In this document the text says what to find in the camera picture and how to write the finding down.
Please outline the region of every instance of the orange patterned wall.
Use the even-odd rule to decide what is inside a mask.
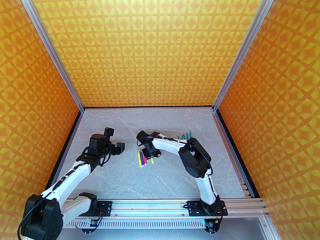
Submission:
[[[0,0],[0,238],[16,239],[78,113],[20,0]]]
[[[212,105],[261,0],[33,0],[84,106]]]
[[[275,0],[219,110],[282,239],[320,239],[320,0]]]

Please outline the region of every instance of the black mounting plate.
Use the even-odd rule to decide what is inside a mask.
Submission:
[[[101,209],[103,211],[103,217],[110,217],[111,214],[111,210],[112,210],[112,202],[111,201],[98,201],[97,202],[97,211],[91,215],[90,217],[99,217],[99,209]],[[81,215],[79,215],[79,217],[82,216],[88,216],[87,213],[83,213]]]
[[[190,217],[199,217],[199,216],[208,216],[204,213],[202,204],[199,201],[187,201],[186,204],[189,206],[188,212]],[[227,209],[223,209],[223,207],[226,207],[224,201],[220,201],[217,208],[222,211],[222,214],[218,211],[216,214],[212,216],[227,216],[228,212]]]

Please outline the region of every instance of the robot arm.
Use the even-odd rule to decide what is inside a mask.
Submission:
[[[147,159],[159,157],[160,150],[179,155],[186,171],[195,177],[200,191],[200,199],[203,208],[208,214],[212,214],[220,203],[220,198],[212,184],[211,175],[213,173],[210,161],[211,157],[195,138],[180,140],[166,137],[158,132],[147,134],[139,132],[137,140],[145,148],[142,150]]]
[[[94,194],[84,192],[72,202],[65,205],[64,202],[98,165],[103,166],[111,155],[123,152],[124,143],[117,143],[117,146],[111,144],[110,137],[113,136],[113,132],[113,129],[105,128],[104,134],[92,135],[89,146],[65,175],[41,195],[33,194],[28,198],[24,217],[18,228],[19,239],[21,227],[21,234],[29,239],[55,240],[62,230],[63,223],[68,223],[83,213],[88,216],[94,215],[97,210],[97,196]]]

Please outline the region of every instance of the black cable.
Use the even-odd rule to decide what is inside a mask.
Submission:
[[[18,239],[19,240],[22,240],[21,237],[20,237],[20,229],[21,229],[21,226],[22,226],[22,223],[23,221],[28,217],[28,215],[36,208],[38,207],[52,192],[50,192],[49,194],[47,194],[45,197],[43,197],[38,203],[36,203],[36,205],[34,207],[31,208],[31,210],[23,217],[22,221],[20,222],[19,226],[18,226],[18,232],[17,232],[17,235],[18,235]]]
[[[107,163],[109,161],[111,157],[111,145],[110,145],[110,150],[109,150],[109,157],[107,159],[107,161],[104,161],[106,159],[106,157],[103,158],[103,161],[99,163],[99,165],[102,167],[105,163]]]
[[[82,153],[84,154],[88,149],[89,149],[89,147],[87,146],[87,147],[82,151]]]
[[[174,142],[180,142],[180,141],[177,141],[177,140],[174,139],[174,138],[161,137],[161,136],[159,136],[159,135],[155,136],[155,138],[157,138],[157,139],[162,139],[162,138],[163,138],[164,140],[169,140],[169,141],[174,141]],[[189,146],[193,147],[195,150],[197,150],[198,152],[200,152],[200,154],[202,154],[202,156],[204,157],[204,159],[205,159],[205,160],[207,161],[207,163],[210,165],[211,173],[208,174],[208,176],[213,175],[214,171],[213,171],[212,166],[211,166],[211,163],[209,162],[209,160],[207,159],[207,157],[206,157],[199,149],[197,149],[194,145],[192,145],[191,143],[188,143],[188,141],[187,141],[186,145],[189,145]]]
[[[140,142],[141,144],[140,144],[140,145],[138,145],[138,142],[139,142],[139,140],[137,140],[137,146],[138,146],[138,147],[140,147],[140,146],[142,146],[142,145],[143,145],[141,142]]]
[[[199,213],[202,212],[201,210],[198,210],[197,208],[195,208],[195,207],[193,207],[193,206],[191,206],[191,205],[188,205],[188,204],[183,205],[183,208],[184,208],[184,209],[193,208],[194,211],[196,211],[196,212],[199,212]]]
[[[96,227],[95,227],[94,230],[96,230],[96,229],[99,227],[99,225],[100,225],[100,223],[101,223],[101,221],[102,221],[102,218],[103,218],[103,210],[100,209],[100,213],[101,213],[100,221],[99,221],[99,223],[96,225]]]
[[[222,212],[219,210],[219,209],[217,209],[220,213],[221,213],[221,221],[222,221],[222,219],[223,219],[223,216],[222,216]]]

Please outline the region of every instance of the aluminum frame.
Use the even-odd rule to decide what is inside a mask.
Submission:
[[[250,187],[249,181],[248,181],[248,179],[247,179],[247,177],[246,177],[246,175],[245,175],[245,173],[244,173],[244,171],[242,169],[242,166],[241,166],[241,164],[240,164],[240,162],[239,162],[239,160],[238,160],[238,158],[236,156],[236,153],[235,153],[235,151],[234,151],[234,149],[233,149],[233,147],[232,147],[232,145],[230,143],[230,140],[229,140],[229,138],[227,136],[227,133],[226,133],[225,129],[223,128],[223,125],[222,125],[222,123],[220,121],[220,118],[218,117],[216,111],[212,112],[212,117],[213,117],[214,122],[215,122],[215,124],[216,124],[216,126],[218,128],[219,134],[221,136],[221,139],[223,141],[225,149],[226,149],[226,151],[227,151],[227,153],[228,153],[228,155],[230,157],[232,166],[233,166],[234,171],[235,171],[235,173],[236,173],[236,175],[237,175],[237,177],[238,177],[238,179],[240,181],[240,184],[241,185],[244,184],[246,186],[246,189],[244,189],[244,188],[242,188],[242,189],[249,191],[249,195],[251,197],[254,197],[255,196],[254,192],[253,192],[252,188]]]
[[[190,217],[183,208],[187,201],[199,199],[99,199],[112,201],[110,217],[103,217],[99,229],[203,229],[205,219],[212,216]],[[280,240],[265,203],[261,198],[224,198],[231,218],[258,218],[267,240]],[[65,229],[90,229],[96,217],[77,217],[63,225]]]
[[[269,12],[271,5],[273,3],[274,0],[262,0],[257,13],[249,27],[249,30],[247,32],[247,35],[245,36],[240,49],[230,67],[230,70],[227,74],[227,76],[225,77],[225,80],[221,86],[221,89],[219,91],[219,93],[217,94],[217,97],[212,105],[212,108],[214,111],[216,111],[218,109],[218,107],[220,106],[224,96],[226,95],[234,77],[236,76],[243,60],[245,59],[265,17],[267,16],[267,13]]]
[[[77,132],[77,130],[78,130],[78,127],[79,127],[79,125],[80,125],[80,122],[81,122],[82,117],[83,117],[83,113],[80,114],[79,119],[78,119],[78,121],[77,121],[77,123],[76,123],[76,125],[75,125],[75,128],[73,129],[71,138],[70,138],[69,143],[68,143],[68,145],[67,145],[67,147],[66,147],[66,149],[65,149],[65,152],[64,152],[64,154],[63,154],[63,157],[62,157],[61,162],[60,162],[60,164],[59,164],[59,167],[58,167],[58,169],[57,169],[56,175],[54,176],[54,178],[53,178],[53,180],[52,180],[51,186],[52,186],[53,184],[55,184],[55,183],[58,181],[58,179],[59,179],[59,174],[60,174],[61,169],[62,169],[62,167],[63,167],[63,163],[64,163],[64,161],[65,161],[65,159],[66,159],[66,157],[67,157],[67,154],[68,154],[69,149],[70,149],[70,147],[71,147],[72,141],[73,141],[73,139],[74,139],[74,137],[75,137],[75,135],[76,135],[76,132]]]
[[[82,104],[82,101],[73,86],[70,77],[59,57],[59,54],[57,53],[57,50],[55,49],[54,44],[52,43],[51,38],[49,37],[49,34],[47,32],[46,27],[44,26],[42,19],[40,18],[38,11],[33,3],[32,0],[21,0],[23,6],[25,7],[26,12],[28,13],[35,29],[37,30],[41,40],[43,41],[44,46],[46,47],[53,63],[55,64],[58,72],[60,73],[63,82],[65,83],[66,87],[68,88],[74,102],[78,106],[80,112],[83,114],[85,111],[85,108]]]

